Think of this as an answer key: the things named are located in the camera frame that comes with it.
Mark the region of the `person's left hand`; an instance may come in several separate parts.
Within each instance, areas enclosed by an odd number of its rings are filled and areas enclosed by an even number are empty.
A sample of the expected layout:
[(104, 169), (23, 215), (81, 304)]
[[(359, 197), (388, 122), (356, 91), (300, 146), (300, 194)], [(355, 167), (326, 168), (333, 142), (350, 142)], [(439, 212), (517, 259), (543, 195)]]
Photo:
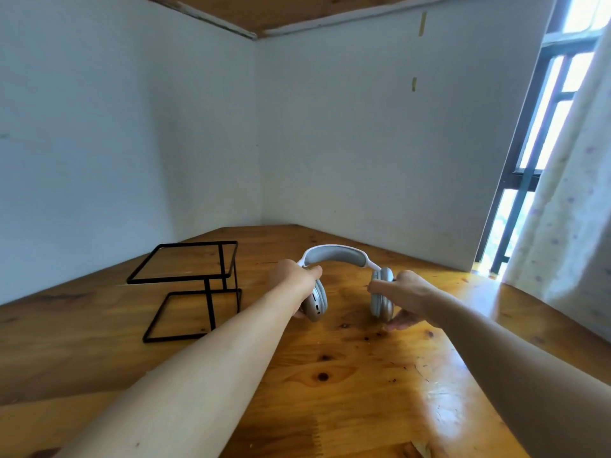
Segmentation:
[(306, 282), (302, 266), (292, 260), (280, 260), (270, 272), (270, 290), (266, 305), (279, 315), (305, 318), (302, 304), (312, 297), (316, 284)]

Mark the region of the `black framed window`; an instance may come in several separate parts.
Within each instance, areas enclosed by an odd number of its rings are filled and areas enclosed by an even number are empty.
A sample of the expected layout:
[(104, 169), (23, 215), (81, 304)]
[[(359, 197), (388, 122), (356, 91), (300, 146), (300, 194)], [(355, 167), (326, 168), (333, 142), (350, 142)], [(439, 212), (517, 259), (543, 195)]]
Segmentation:
[(500, 278), (539, 179), (611, 20), (611, 0), (556, 0), (502, 169), (474, 270)]

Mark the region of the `person's right hand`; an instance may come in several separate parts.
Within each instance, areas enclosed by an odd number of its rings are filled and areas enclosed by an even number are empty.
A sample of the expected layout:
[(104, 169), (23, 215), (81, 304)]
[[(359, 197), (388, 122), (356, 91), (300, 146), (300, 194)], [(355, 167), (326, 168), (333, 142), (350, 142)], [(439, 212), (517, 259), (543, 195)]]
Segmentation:
[(415, 272), (403, 270), (393, 281), (372, 279), (368, 291), (372, 295), (385, 297), (393, 307), (399, 307), (400, 311), (413, 312), (422, 317), (422, 322), (442, 328), (437, 315), (443, 307), (445, 293)]

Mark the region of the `white dotted curtain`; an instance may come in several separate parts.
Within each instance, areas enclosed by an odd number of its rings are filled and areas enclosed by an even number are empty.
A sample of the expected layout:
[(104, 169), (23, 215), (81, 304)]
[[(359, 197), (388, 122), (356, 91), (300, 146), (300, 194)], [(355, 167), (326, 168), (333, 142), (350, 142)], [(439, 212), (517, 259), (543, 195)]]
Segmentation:
[(502, 282), (611, 343), (611, 21)]

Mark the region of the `person's right forearm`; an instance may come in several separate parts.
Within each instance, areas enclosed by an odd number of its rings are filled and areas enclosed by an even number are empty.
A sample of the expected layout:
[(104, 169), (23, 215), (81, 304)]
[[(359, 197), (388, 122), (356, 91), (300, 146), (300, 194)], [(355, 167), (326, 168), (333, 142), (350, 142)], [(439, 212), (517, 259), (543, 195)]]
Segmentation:
[(611, 458), (611, 386), (438, 290), (425, 319), (445, 331), (531, 458)]

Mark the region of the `person's left forearm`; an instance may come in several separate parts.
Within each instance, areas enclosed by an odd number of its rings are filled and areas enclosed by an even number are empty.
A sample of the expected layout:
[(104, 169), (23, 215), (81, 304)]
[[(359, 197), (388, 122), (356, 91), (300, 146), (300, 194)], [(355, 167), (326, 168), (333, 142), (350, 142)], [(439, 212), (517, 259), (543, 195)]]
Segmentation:
[(218, 458), (302, 298), (267, 292), (122, 394), (56, 458)]

